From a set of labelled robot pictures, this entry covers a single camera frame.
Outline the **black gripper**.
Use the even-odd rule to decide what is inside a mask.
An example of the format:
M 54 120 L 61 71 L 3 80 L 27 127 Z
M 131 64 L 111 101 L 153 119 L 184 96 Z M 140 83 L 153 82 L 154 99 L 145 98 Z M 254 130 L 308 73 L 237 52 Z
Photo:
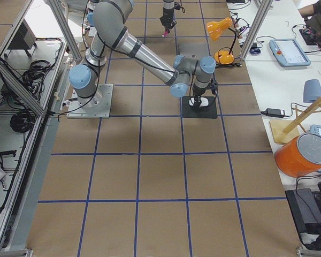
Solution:
M 172 30 L 172 28 L 177 24 L 175 20 L 173 20 L 171 17 L 160 17 L 161 24 L 163 25 L 165 32 L 164 34 L 168 34 L 168 29 L 169 32 Z
M 203 92 L 200 92 L 200 93 L 194 93 L 194 96 L 192 96 L 192 97 L 194 97 L 194 98 L 201 98 L 201 97 L 203 97 L 202 95 L 204 94 L 204 91 Z M 199 105 L 199 107 L 203 107 L 203 101 L 202 100 L 200 100 L 199 101 L 200 102 L 200 105 Z M 193 109 L 198 109 L 198 102 L 197 101 L 194 101 L 194 103 L 193 103 Z

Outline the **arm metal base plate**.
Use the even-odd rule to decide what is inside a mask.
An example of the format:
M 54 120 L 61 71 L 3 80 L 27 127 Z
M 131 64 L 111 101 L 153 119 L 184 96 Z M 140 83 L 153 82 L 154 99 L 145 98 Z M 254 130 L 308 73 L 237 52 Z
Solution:
M 114 84 L 99 84 L 96 95 L 85 106 L 86 101 L 78 98 L 77 92 L 73 90 L 73 97 L 77 99 L 71 101 L 68 107 L 67 118 L 109 118 Z

